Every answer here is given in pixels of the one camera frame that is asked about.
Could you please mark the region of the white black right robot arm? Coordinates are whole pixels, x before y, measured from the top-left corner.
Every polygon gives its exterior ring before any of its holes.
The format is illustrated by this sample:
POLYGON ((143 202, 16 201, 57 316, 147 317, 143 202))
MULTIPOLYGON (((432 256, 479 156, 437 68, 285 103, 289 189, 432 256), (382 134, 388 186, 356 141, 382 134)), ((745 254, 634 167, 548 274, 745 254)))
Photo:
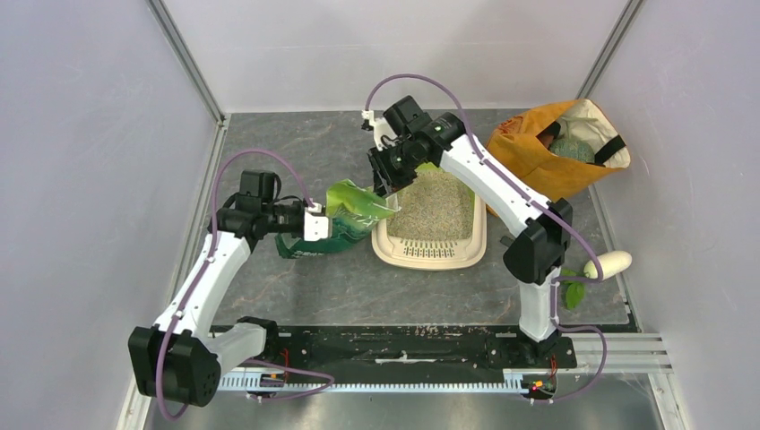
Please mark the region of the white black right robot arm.
POLYGON ((514 241, 503 261, 520 288, 517 354, 527 366, 541 366, 552 357, 560 337, 551 284, 570 242, 570 204, 551 202, 501 166, 469 135, 463 114, 432 118, 406 96, 381 117, 370 109, 361 115, 363 129, 375 139, 367 156, 377 195, 399 192, 417 178, 419 166, 432 163, 467 185, 505 224, 514 241))

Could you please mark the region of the green cat litter bag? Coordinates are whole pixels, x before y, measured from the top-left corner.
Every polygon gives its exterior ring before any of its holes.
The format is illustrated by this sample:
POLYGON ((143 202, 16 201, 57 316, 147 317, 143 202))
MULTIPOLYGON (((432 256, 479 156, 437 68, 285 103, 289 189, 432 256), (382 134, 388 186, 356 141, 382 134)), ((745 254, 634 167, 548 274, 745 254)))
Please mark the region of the green cat litter bag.
POLYGON ((326 214, 332 228, 329 238, 307 242, 290 234, 278 234, 274 244, 284 259, 341 253, 364 240, 380 220, 391 218, 397 211, 371 187, 362 188, 343 179, 326 191, 326 214))

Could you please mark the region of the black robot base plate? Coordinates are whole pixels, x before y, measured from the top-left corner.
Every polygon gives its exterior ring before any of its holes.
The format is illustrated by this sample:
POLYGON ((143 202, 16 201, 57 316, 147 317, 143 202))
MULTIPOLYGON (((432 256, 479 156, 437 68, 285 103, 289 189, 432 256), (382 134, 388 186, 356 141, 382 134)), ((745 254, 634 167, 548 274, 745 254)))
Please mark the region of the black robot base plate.
POLYGON ((515 325, 284 325, 259 359, 337 383, 495 382, 505 370, 549 374, 578 361, 567 336, 537 346, 515 325))

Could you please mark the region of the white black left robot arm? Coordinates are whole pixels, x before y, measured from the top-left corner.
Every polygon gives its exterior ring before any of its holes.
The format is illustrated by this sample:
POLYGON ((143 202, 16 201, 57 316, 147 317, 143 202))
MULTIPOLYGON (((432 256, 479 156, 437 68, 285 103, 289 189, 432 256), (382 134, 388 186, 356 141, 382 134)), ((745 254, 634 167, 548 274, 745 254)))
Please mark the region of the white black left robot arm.
POLYGON ((211 335, 221 299, 243 263, 267 235, 301 235, 306 205, 279 196, 271 171, 246 170, 237 193, 217 210, 203 248, 180 291, 150 327, 136 327, 127 346, 138 391, 145 396, 204 407, 222 376, 252 358, 269 366, 281 356, 276 322, 244 316, 211 335))

